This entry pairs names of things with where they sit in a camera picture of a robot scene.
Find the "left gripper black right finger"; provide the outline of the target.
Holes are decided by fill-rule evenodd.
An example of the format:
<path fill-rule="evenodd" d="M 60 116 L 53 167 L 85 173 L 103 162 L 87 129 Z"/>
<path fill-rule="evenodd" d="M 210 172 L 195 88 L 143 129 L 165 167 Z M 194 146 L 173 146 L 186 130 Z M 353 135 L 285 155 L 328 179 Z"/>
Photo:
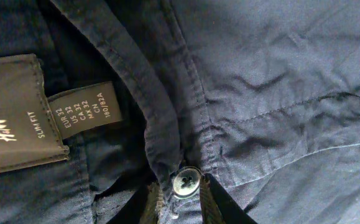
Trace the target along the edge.
<path fill-rule="evenodd" d="M 200 205 L 203 224 L 225 224 L 210 190 L 210 180 L 203 175 L 200 180 Z"/>

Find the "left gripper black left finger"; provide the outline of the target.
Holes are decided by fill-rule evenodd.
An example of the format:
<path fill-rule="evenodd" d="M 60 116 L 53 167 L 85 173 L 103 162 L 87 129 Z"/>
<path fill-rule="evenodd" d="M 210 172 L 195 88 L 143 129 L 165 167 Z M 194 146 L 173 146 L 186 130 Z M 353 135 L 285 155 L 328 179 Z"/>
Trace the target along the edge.
<path fill-rule="evenodd" d="M 139 223 L 159 224 L 162 208 L 164 207 L 164 193 L 157 183 L 150 184 L 147 190 L 147 200 Z"/>

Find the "navy blue shorts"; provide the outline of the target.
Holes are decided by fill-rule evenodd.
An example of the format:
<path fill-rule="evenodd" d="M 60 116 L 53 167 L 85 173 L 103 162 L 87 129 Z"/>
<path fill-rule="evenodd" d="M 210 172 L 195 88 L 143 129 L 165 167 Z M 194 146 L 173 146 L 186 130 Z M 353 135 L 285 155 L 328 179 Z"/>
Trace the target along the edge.
<path fill-rule="evenodd" d="M 0 1 L 0 223 L 360 223 L 360 1 Z"/>

